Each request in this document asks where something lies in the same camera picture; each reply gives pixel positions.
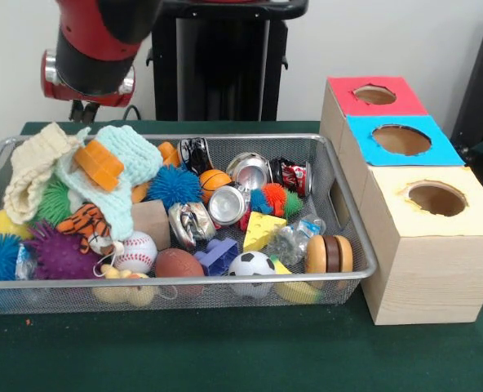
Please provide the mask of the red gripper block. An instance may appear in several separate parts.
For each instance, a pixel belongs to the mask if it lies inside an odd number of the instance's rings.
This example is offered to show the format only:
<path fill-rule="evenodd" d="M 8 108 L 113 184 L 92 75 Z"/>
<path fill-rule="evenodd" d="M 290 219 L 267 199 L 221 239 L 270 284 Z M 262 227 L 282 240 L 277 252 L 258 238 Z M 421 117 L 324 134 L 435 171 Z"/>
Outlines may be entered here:
<path fill-rule="evenodd" d="M 128 106 L 135 91 L 135 67 L 130 70 L 122 80 L 119 88 L 102 96 L 91 96 L 75 91 L 61 79 L 55 64 L 56 53 L 53 49 L 47 49 L 42 54 L 41 63 L 41 88 L 46 98 L 55 100 L 72 100 L 69 120 L 82 121 L 82 102 L 88 101 L 84 108 L 84 122 L 93 123 L 98 112 L 99 105 L 109 107 Z"/>

